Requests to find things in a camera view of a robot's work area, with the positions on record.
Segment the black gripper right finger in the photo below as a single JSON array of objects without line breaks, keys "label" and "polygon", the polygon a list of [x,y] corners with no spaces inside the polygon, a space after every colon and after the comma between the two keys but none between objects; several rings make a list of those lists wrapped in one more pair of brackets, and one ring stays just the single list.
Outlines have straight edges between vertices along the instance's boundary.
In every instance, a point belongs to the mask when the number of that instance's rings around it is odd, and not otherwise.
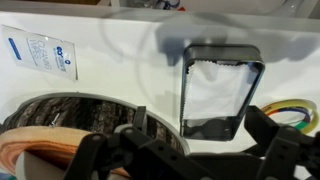
[{"label": "black gripper right finger", "polygon": [[257,106],[249,106],[245,116],[244,127],[256,142],[245,152],[263,157],[277,134],[279,126]]}]

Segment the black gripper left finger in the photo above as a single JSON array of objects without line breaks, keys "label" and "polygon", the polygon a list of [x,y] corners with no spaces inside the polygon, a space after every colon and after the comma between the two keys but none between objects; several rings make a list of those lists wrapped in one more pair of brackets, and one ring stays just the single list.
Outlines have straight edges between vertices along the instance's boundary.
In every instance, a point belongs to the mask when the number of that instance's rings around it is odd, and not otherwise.
[{"label": "black gripper left finger", "polygon": [[145,106],[139,106],[136,110],[133,126],[142,132],[147,129],[147,112]]}]

